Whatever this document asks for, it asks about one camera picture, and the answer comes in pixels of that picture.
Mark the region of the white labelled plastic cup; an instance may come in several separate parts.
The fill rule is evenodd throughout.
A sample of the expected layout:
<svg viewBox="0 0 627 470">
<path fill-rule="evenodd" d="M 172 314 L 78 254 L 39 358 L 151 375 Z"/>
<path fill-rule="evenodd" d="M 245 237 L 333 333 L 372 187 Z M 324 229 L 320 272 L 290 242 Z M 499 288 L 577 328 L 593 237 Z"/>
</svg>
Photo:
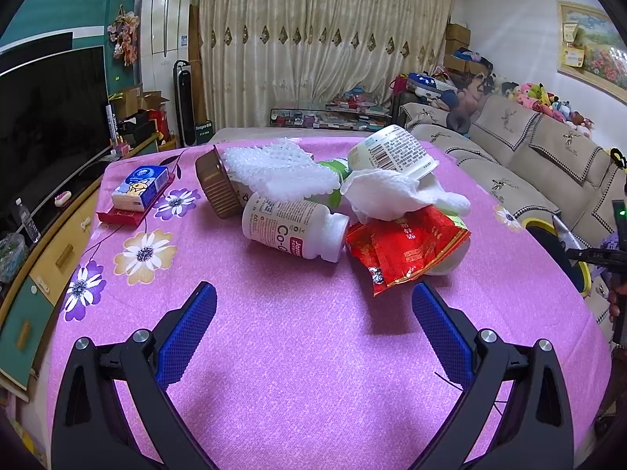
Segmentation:
<svg viewBox="0 0 627 470">
<path fill-rule="evenodd" d="M 439 161 L 404 127 L 388 125 L 355 145 L 348 155 L 351 171 L 389 170 L 417 179 L 433 173 Z"/>
</svg>

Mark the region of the cardboard boxes stack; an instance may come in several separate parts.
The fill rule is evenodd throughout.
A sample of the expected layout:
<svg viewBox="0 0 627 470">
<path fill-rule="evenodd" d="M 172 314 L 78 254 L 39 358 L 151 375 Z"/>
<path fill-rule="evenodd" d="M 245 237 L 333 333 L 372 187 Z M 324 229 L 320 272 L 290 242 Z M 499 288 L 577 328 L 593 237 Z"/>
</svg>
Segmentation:
<svg viewBox="0 0 627 470">
<path fill-rule="evenodd" d="M 470 45 L 471 30 L 461 24 L 448 23 L 445 28 L 444 67 L 455 72 L 465 72 L 465 58 L 456 56 L 460 50 L 467 50 Z"/>
</svg>

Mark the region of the white pill bottle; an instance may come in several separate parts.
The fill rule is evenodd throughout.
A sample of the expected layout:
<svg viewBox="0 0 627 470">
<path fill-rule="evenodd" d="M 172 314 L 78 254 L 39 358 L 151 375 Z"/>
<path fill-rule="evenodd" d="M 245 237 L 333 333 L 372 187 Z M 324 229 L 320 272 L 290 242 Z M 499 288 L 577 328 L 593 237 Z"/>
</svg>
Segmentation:
<svg viewBox="0 0 627 470">
<path fill-rule="evenodd" d="M 319 202 L 272 202 L 253 193 L 243 209 L 245 238 L 307 260 L 337 263 L 350 218 Z"/>
</svg>

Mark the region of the yellow rimmed blue trash bin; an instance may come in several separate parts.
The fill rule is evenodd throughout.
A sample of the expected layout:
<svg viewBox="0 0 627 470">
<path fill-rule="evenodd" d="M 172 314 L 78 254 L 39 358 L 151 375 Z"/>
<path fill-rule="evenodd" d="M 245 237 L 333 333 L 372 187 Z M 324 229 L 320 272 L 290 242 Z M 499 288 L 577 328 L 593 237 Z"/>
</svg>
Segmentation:
<svg viewBox="0 0 627 470">
<path fill-rule="evenodd" d="M 592 287 L 591 272 L 588 265 L 582 262 L 571 261 L 566 257 L 565 246 L 558 239 L 556 229 L 547 221 L 529 217 L 522 222 L 522 226 L 535 238 L 571 280 L 582 297 L 590 294 Z"/>
</svg>

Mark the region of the white round container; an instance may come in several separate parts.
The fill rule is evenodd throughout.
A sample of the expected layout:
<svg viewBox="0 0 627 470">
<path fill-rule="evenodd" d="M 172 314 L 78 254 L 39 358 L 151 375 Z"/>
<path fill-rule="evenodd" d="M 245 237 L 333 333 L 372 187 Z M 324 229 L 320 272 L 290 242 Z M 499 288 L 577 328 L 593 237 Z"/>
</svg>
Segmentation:
<svg viewBox="0 0 627 470">
<path fill-rule="evenodd" d="M 471 247 L 471 240 L 464 241 L 460 247 L 455 249 L 452 253 L 450 253 L 445 259 L 443 259 L 440 263 L 435 265 L 433 268 L 430 268 L 429 271 L 425 273 L 426 276 L 440 277 L 446 276 L 454 272 L 456 268 L 461 264 L 464 257 L 468 253 Z"/>
</svg>

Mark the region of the green white packet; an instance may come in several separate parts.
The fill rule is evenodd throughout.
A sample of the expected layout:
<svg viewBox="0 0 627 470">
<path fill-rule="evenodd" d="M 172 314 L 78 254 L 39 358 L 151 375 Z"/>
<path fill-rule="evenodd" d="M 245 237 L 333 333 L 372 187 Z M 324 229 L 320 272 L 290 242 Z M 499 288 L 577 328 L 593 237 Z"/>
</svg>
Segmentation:
<svg viewBox="0 0 627 470">
<path fill-rule="evenodd" d="M 312 201 L 319 202 L 330 208 L 330 210 L 336 210 L 342 201 L 340 188 L 351 173 L 349 163 L 344 158 L 333 158 L 321 160 L 319 161 L 319 165 L 333 172 L 335 180 L 333 182 L 333 190 L 326 190 L 322 193 L 315 194 L 312 196 Z"/>
</svg>

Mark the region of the wooden tv cabinet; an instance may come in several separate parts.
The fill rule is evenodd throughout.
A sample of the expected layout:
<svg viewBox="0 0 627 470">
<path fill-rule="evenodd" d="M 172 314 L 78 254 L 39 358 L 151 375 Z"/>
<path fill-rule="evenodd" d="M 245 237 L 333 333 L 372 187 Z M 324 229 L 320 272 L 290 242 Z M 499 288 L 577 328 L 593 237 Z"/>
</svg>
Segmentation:
<svg viewBox="0 0 627 470">
<path fill-rule="evenodd" d="M 25 403 L 49 319 L 96 226 L 100 184 L 91 183 L 55 219 L 1 298 L 1 387 Z"/>
</svg>

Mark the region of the beige patterned curtain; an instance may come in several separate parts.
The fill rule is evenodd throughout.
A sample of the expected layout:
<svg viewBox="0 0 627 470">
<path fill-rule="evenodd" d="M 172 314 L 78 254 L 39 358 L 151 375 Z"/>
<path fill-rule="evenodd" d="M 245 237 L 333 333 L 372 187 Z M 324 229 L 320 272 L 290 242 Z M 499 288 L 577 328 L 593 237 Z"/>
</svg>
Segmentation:
<svg viewBox="0 0 627 470">
<path fill-rule="evenodd" d="M 455 0 L 191 0 L 205 104 L 219 128 L 260 127 L 279 105 L 316 107 L 355 87 L 382 98 L 437 65 Z"/>
</svg>

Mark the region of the black tower fan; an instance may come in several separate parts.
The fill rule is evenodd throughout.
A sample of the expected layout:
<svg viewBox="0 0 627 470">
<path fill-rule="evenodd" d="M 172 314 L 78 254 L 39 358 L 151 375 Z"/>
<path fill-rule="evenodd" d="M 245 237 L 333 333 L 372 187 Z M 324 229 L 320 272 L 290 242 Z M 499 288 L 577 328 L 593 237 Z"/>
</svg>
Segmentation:
<svg viewBox="0 0 627 470">
<path fill-rule="evenodd" d="M 182 146 L 196 144 L 196 121 L 194 121 L 194 90 L 189 61 L 177 60 L 173 65 L 174 103 L 179 126 L 179 141 Z"/>
</svg>

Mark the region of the white foam net wrap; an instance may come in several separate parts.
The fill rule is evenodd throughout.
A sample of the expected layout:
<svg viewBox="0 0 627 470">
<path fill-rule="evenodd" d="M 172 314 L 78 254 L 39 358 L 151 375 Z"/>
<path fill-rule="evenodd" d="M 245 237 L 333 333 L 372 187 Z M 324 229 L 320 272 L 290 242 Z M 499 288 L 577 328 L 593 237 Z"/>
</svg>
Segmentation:
<svg viewBox="0 0 627 470">
<path fill-rule="evenodd" d="M 287 138 L 270 145 L 232 146 L 221 157 L 230 179 L 272 202 L 297 202 L 333 190 L 334 173 Z"/>
</svg>

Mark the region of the white tissue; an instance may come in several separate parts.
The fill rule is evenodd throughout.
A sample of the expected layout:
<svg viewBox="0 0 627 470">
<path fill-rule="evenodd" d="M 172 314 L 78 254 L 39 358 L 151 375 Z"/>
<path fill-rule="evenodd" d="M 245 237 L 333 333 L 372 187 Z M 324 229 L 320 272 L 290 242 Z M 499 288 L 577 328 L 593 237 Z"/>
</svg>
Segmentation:
<svg viewBox="0 0 627 470">
<path fill-rule="evenodd" d="M 360 223 L 391 222 L 427 206 L 460 217 L 471 211 L 465 196 L 445 191 L 433 174 L 415 179 L 390 170 L 359 170 L 348 176 L 340 193 Z"/>
</svg>

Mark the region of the red snack wrapper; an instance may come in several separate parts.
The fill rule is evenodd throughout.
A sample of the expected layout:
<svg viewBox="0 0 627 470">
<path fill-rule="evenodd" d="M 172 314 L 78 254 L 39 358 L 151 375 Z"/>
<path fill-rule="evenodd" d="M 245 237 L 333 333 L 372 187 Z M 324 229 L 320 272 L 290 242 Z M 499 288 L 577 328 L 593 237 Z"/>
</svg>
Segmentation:
<svg viewBox="0 0 627 470">
<path fill-rule="evenodd" d="M 349 228 L 349 252 L 367 268 L 373 294 L 423 276 L 471 239 L 461 217 L 428 206 L 391 222 L 372 220 Z"/>
</svg>

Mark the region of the pink floral tablecloth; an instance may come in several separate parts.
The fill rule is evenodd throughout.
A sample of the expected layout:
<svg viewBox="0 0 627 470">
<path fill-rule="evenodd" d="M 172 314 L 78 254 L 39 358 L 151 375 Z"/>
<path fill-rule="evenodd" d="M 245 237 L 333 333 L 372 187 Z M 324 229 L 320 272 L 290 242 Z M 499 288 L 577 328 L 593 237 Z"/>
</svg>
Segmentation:
<svg viewBox="0 0 627 470">
<path fill-rule="evenodd" d="M 155 154 L 181 214 L 155 209 L 137 228 L 94 225 L 78 299 L 66 299 L 51 342 L 50 398 L 73 343 L 124 341 L 179 308 L 201 281 L 217 313 L 169 396 L 222 469 L 405 469 L 458 398 L 411 311 L 410 284 L 382 294 L 349 255 L 307 260 L 250 241 L 219 219 L 194 164 L 199 148 Z M 442 187 L 470 199 L 471 246 L 433 286 L 478 328 L 529 346 L 554 345 L 585 437 L 611 370 L 607 338 L 578 290 L 497 200 L 437 152 Z"/>
</svg>

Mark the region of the artificial flower wall decoration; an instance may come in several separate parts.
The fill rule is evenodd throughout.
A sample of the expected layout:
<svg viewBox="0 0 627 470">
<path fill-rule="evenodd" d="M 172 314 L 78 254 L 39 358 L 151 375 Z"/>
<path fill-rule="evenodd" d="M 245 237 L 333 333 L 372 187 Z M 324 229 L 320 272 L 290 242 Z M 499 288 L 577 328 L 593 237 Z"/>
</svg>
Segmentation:
<svg viewBox="0 0 627 470">
<path fill-rule="evenodd" d="M 124 67 L 132 67 L 137 61 L 139 24 L 140 18 L 120 5 L 114 21 L 106 29 L 112 43 L 112 56 L 122 61 Z"/>
</svg>

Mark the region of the plush toys pile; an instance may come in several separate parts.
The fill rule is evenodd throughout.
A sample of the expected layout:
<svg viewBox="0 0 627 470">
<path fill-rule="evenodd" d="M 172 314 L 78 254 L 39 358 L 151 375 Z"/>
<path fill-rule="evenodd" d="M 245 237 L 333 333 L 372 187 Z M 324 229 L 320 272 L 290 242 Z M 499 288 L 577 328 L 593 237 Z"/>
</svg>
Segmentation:
<svg viewBox="0 0 627 470">
<path fill-rule="evenodd" d="M 592 136 L 593 121 L 574 110 L 568 100 L 562 100 L 548 92 L 542 83 L 518 85 L 516 82 L 506 81 L 500 84 L 500 93 L 510 101 L 551 117 L 569 126 L 571 130 L 577 130 L 585 137 Z"/>
</svg>

